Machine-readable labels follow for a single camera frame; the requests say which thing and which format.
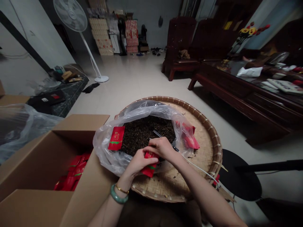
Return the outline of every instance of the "green jade bracelet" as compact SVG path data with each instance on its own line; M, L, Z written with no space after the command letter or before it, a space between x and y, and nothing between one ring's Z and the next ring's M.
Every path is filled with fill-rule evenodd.
M128 195L125 197L125 198L120 198L117 193L115 192L115 185L116 184L113 184L113 186L111 187L110 189L110 194L111 196L113 197L113 199L117 202L117 203L120 203L120 204L124 204L126 203L126 201L128 200Z

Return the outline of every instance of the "open cardboard box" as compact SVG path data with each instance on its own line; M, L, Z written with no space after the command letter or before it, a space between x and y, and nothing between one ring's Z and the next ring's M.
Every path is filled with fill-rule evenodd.
M87 226L118 180L92 151L74 192L53 191L109 115L71 115L0 166L0 226Z
M6 106L10 104L26 103L29 100L29 96L16 96L6 95L2 82L0 81L0 106Z

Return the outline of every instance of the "woven bamboo basket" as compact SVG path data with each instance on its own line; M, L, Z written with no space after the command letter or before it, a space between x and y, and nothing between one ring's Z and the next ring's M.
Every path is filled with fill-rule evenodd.
M160 101L163 104L174 107L196 127L194 136L200 148L187 158L215 178L221 168L223 154L220 138L210 121L200 111L182 100L165 96L152 96L140 100L146 99ZM210 184L213 183L213 180L204 172L197 168L195 170L207 179ZM192 199L185 180L174 167L166 172L154 174L153 178L145 175L137 176L133 181L131 189L144 197L162 202L176 203Z

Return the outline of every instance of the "tiled floor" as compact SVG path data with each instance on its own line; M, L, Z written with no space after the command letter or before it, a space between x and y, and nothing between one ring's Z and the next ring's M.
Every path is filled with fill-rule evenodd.
M94 83L95 72L87 53L75 57L77 63ZM82 93L69 114L110 114L113 120L125 106L148 96L170 96L188 102L200 110L216 128L223 148L240 155L249 164L302 159L301 134L285 138L258 148L245 142L245 134L255 124L220 100L203 92L197 83L193 91L187 89L191 74L178 74L172 82L161 73L164 54L161 56L103 56L95 55L103 75L109 81L100 84L90 94ZM303 202L303 175L298 171L259 175L263 197ZM268 219L255 202L236 197L235 210L249 225L266 223Z

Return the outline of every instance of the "fan base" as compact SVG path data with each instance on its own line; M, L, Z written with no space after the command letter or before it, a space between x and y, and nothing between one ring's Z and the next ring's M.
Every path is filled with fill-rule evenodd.
M101 78L99 78L99 77L96 77L95 78L95 82L97 82L97 83L103 83L103 82L106 82L106 81L108 81L108 76L101 76Z

